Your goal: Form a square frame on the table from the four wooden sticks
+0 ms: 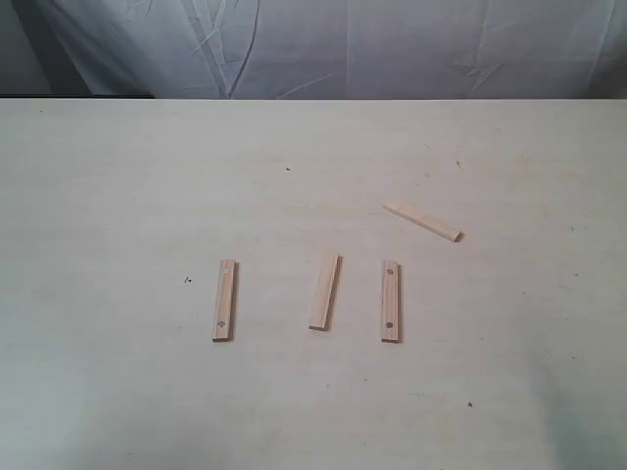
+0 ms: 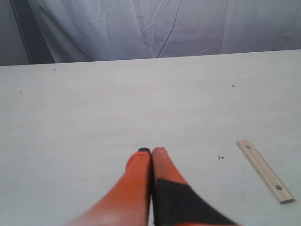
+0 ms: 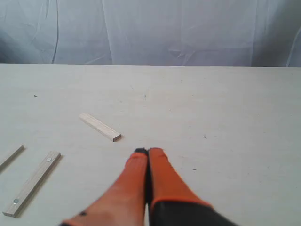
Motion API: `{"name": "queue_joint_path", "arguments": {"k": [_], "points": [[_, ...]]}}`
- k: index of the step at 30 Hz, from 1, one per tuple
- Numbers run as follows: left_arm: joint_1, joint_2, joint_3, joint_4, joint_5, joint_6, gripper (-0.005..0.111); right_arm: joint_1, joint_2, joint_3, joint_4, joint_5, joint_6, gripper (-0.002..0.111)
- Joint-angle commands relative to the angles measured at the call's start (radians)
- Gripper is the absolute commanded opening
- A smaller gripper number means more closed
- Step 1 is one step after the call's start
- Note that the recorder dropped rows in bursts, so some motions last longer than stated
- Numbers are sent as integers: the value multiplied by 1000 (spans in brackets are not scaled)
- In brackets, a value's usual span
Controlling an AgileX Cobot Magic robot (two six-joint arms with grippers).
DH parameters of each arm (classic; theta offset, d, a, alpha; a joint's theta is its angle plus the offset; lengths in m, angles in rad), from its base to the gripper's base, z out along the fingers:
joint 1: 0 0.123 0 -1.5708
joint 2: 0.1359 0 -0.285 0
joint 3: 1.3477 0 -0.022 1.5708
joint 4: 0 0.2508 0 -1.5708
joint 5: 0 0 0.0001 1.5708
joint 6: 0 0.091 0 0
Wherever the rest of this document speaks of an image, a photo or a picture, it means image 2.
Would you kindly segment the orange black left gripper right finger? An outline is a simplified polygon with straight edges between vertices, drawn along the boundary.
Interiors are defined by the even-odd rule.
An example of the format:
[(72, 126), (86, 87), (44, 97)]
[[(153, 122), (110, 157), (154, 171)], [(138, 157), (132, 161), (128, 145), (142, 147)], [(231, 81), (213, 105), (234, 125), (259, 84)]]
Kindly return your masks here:
[(153, 213), (156, 226), (236, 226), (204, 201), (179, 173), (167, 150), (152, 151)]

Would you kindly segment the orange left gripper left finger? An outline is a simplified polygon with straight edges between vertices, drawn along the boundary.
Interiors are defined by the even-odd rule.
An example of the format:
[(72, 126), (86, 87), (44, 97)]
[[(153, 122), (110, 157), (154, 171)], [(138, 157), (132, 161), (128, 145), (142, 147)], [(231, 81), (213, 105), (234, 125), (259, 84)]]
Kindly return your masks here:
[(113, 188), (69, 226), (147, 226), (151, 200), (151, 152), (140, 148)]

